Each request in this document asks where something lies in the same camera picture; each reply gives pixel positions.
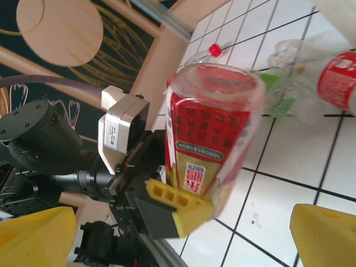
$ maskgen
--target yellow foam block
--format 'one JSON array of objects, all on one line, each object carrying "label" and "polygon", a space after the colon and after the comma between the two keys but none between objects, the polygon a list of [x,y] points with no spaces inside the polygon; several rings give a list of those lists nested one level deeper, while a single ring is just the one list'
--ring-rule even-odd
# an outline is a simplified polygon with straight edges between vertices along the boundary
[{"label": "yellow foam block", "polygon": [[172,217],[181,238],[214,216],[215,206],[210,200],[201,199],[154,179],[146,182],[146,189],[151,198],[176,208]]},{"label": "yellow foam block", "polygon": [[356,266],[356,216],[297,204],[290,230],[304,267]]},{"label": "yellow foam block", "polygon": [[70,207],[2,222],[0,267],[63,267],[76,231],[76,217]]}]

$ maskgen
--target product label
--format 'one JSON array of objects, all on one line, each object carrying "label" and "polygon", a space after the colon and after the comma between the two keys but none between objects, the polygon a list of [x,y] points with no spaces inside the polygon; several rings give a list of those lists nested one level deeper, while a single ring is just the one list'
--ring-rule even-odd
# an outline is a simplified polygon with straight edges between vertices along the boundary
[{"label": "product label", "polygon": [[194,194],[199,194],[204,182],[206,168],[192,163],[186,164],[184,176],[184,189]]},{"label": "product label", "polygon": [[349,99],[356,86],[356,52],[348,51],[332,59],[318,81],[320,98],[349,111]]},{"label": "product label", "polygon": [[[219,189],[217,174],[231,151],[244,145],[239,137],[248,135],[244,129],[250,113],[205,106],[175,93],[167,104],[167,180],[180,190],[211,196]],[[229,162],[237,162],[237,157]]]}]

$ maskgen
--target white tile floor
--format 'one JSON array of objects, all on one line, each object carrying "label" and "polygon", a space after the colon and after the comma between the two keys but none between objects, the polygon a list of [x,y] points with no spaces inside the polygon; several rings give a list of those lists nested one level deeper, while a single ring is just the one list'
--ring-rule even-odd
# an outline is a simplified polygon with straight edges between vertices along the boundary
[{"label": "white tile floor", "polygon": [[[333,51],[350,43],[309,0],[232,0],[197,26],[182,63],[217,42],[219,63],[266,68],[274,45],[298,38]],[[165,110],[154,129],[164,128]],[[170,240],[188,266],[302,267],[289,231],[297,203],[356,213],[356,118],[334,107],[319,124],[263,117],[244,169],[217,220]]]}]

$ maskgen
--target yellow sponge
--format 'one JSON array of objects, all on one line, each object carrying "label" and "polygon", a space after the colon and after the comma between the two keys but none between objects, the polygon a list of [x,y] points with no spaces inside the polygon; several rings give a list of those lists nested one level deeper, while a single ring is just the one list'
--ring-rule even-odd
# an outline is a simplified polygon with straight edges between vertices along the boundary
[{"label": "yellow sponge", "polygon": [[76,236],[73,209],[56,207],[0,223],[0,267],[63,267]]},{"label": "yellow sponge", "polygon": [[297,204],[290,230],[304,267],[356,266],[356,216]]}]

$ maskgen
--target floor tile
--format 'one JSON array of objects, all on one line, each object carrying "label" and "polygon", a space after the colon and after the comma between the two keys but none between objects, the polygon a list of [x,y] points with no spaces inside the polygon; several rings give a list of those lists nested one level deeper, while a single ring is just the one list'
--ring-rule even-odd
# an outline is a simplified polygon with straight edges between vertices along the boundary
[{"label": "floor tile", "polygon": [[252,0],[251,6],[250,6],[250,10],[257,7],[257,6],[262,6],[266,3],[268,3],[271,0]]},{"label": "floor tile", "polygon": [[244,14],[247,11],[247,8],[250,5],[251,0],[233,0],[233,3],[230,7],[228,16],[226,17],[225,22],[229,22],[234,18],[237,18]]},{"label": "floor tile", "polygon": [[240,31],[241,25],[243,22],[243,18],[237,18],[233,21],[225,24],[219,34],[219,38],[217,39],[217,43],[222,47],[231,46],[235,43],[236,37]]},{"label": "floor tile", "polygon": [[298,264],[296,267],[304,267],[303,263],[301,262],[301,259],[299,259]]},{"label": "floor tile", "polygon": [[4,211],[0,210],[0,221],[1,221],[2,219],[5,219],[5,218],[10,218],[10,217],[12,217],[12,215],[11,215],[11,214],[6,213],[6,212],[4,212]]},{"label": "floor tile", "polygon": [[185,51],[185,54],[182,58],[182,61],[180,62],[180,66],[185,64],[185,62],[192,57],[193,55],[195,55],[198,52],[198,48],[201,44],[201,39],[198,39],[196,41],[194,41],[193,43],[190,43]]},{"label": "floor tile", "polygon": [[297,22],[286,25],[282,28],[268,32],[265,36],[258,58],[254,68],[260,70],[267,68],[267,58],[275,53],[275,45],[286,39],[301,39],[307,23],[307,19],[301,19]]},{"label": "floor tile", "polygon": [[272,10],[276,0],[270,0],[263,6],[250,11],[241,29],[238,42],[254,37],[266,31],[269,20],[271,19]]},{"label": "floor tile", "polygon": [[336,196],[321,193],[318,199],[318,206],[326,207],[331,210],[337,210],[344,213],[356,215],[356,202],[341,199]]},{"label": "floor tile", "polygon": [[218,217],[220,221],[232,229],[235,228],[236,221],[239,217],[253,176],[254,173],[251,171],[240,171],[229,200],[227,201],[224,210]]},{"label": "floor tile", "polygon": [[250,70],[255,61],[261,41],[262,36],[259,36],[235,45],[228,61],[228,65]]},{"label": "floor tile", "polygon": [[281,267],[279,263],[249,244],[244,239],[234,235],[224,267]]},{"label": "floor tile", "polygon": [[318,49],[333,52],[353,48],[350,42],[320,12],[312,16],[305,40]]},{"label": "floor tile", "polygon": [[[237,18],[228,24],[224,25],[220,31],[219,38],[217,39],[217,43],[225,48],[227,46],[231,46],[235,43],[236,36],[240,31],[240,27],[242,25],[243,18]],[[231,55],[231,51],[234,47],[229,47],[227,49],[223,49],[221,56],[216,59],[216,63],[219,64],[227,64],[229,57]]]},{"label": "floor tile", "polygon": [[273,29],[306,16],[312,12],[312,8],[310,0],[279,0],[269,28]]},{"label": "floor tile", "polygon": [[295,204],[312,203],[315,191],[256,175],[237,232],[291,266],[296,247],[289,230]]},{"label": "floor tile", "polygon": [[277,120],[259,171],[318,186],[339,118],[322,118],[307,125],[288,117]]},{"label": "floor tile", "polygon": [[356,198],[355,132],[356,118],[345,118],[323,184],[323,189],[354,198]]},{"label": "floor tile", "polygon": [[250,150],[244,161],[244,167],[256,170],[257,164],[261,158],[262,150],[265,146],[272,123],[273,123],[273,118],[271,117],[261,118],[259,128],[255,133],[255,136],[250,146]]},{"label": "floor tile", "polygon": [[209,49],[209,47],[211,45],[213,45],[214,43],[216,43],[217,40],[217,36],[219,35],[220,29],[216,29],[213,32],[207,34],[206,36],[203,37],[199,50],[200,51],[206,51]]},{"label": "floor tile", "polygon": [[211,21],[206,29],[206,33],[211,32],[223,25],[230,6],[231,2],[228,2],[212,14]]},{"label": "floor tile", "polygon": [[158,115],[153,130],[164,130],[166,127],[166,116]]},{"label": "floor tile", "polygon": [[196,26],[194,33],[191,36],[191,42],[197,40],[198,38],[202,37],[204,35],[204,33],[206,32],[206,28],[208,27],[209,23],[210,23],[210,19],[212,17],[212,14],[210,14],[209,16],[203,18],[198,25]]},{"label": "floor tile", "polygon": [[214,220],[205,223],[190,234],[182,259],[192,267],[220,267],[231,233]]},{"label": "floor tile", "polygon": [[341,109],[333,106],[332,104],[329,104],[327,102],[325,102],[324,104],[325,104],[325,114],[335,115],[335,114],[341,114],[343,112]]},{"label": "floor tile", "polygon": [[181,254],[186,238],[169,238],[166,239],[171,247],[178,253]]}]

